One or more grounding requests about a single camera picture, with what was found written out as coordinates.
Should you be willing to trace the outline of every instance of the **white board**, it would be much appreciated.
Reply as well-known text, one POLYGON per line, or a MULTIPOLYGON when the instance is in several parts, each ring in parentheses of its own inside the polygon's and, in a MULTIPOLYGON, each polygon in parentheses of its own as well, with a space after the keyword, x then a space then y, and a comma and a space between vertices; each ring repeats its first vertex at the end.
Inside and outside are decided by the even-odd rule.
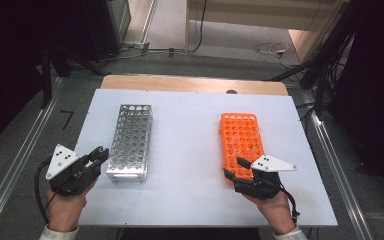
POLYGON ((81 225, 245 227, 267 225, 256 206, 236 193, 222 171, 222 113, 253 113, 266 153, 298 167, 280 173, 302 226, 337 221, 291 97, 188 92, 95 92, 75 151, 111 146, 121 104, 152 105, 146 183, 113 183, 102 167, 87 196, 81 225))

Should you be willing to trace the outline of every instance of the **human hand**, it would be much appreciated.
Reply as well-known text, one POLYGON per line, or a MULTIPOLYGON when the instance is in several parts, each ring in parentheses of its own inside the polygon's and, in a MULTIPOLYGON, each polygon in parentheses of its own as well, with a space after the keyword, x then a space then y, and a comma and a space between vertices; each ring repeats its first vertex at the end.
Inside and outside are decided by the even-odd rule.
POLYGON ((48 229, 55 232, 72 232, 79 226, 79 218, 86 206, 86 194, 93 188, 97 180, 83 191, 82 194, 72 197, 55 195, 51 189, 46 191, 49 224, 48 229))
POLYGON ((285 193, 279 192, 274 198, 267 200, 259 200, 247 195, 243 196, 257 205, 258 210, 272 225, 277 235, 283 235, 295 229, 296 226, 291 218, 288 197, 285 193))

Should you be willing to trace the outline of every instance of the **wooden edge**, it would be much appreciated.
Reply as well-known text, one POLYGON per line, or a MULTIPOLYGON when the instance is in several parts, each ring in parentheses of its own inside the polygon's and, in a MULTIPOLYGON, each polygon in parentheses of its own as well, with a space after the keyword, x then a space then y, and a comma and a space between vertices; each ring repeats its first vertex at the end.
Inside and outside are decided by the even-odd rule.
POLYGON ((281 82, 156 75, 108 75, 101 88, 208 93, 234 90, 238 94, 288 96, 286 86, 281 82))

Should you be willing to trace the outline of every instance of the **orange test tube rack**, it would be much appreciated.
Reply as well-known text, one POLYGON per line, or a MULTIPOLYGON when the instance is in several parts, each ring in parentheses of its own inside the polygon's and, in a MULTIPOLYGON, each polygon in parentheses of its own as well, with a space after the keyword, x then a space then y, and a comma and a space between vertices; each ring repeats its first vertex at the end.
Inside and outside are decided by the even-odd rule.
POLYGON ((223 113, 220 119, 223 144, 223 168, 236 177, 252 178, 252 170, 241 167, 236 158, 254 162, 264 154, 257 117, 248 113, 223 113))

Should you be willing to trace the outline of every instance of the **sleeve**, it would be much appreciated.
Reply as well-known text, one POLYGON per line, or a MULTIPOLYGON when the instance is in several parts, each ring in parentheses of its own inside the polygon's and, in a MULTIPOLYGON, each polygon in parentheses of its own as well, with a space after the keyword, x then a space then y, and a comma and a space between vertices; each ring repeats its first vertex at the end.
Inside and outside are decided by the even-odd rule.
POLYGON ((76 238, 79 228, 72 232, 54 232, 48 229, 48 225, 43 228, 42 236, 39 240, 74 240, 76 238))
POLYGON ((307 237, 304 235, 301 229, 299 229, 298 226, 290 233, 283 235, 273 234, 273 236, 276 240, 307 240, 307 237))

